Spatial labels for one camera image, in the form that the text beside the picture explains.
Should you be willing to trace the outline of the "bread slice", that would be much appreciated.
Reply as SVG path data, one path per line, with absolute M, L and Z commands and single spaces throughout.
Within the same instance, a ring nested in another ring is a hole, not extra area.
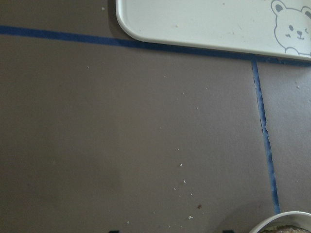
M 261 233 L 311 233 L 311 231 L 293 225 L 284 225 L 263 229 Z

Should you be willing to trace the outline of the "white round plate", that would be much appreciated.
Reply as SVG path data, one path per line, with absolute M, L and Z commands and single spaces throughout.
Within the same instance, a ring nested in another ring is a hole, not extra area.
M 274 227 L 293 225 L 307 230 L 311 230 L 311 214 L 301 211 L 289 211 L 277 214 L 265 219 L 255 226 L 250 233 L 260 233 L 263 229 Z

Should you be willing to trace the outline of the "cream bear tray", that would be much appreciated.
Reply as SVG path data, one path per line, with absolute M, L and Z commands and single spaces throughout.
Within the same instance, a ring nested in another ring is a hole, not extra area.
M 118 0 L 116 16 L 143 42 L 311 59 L 308 0 Z

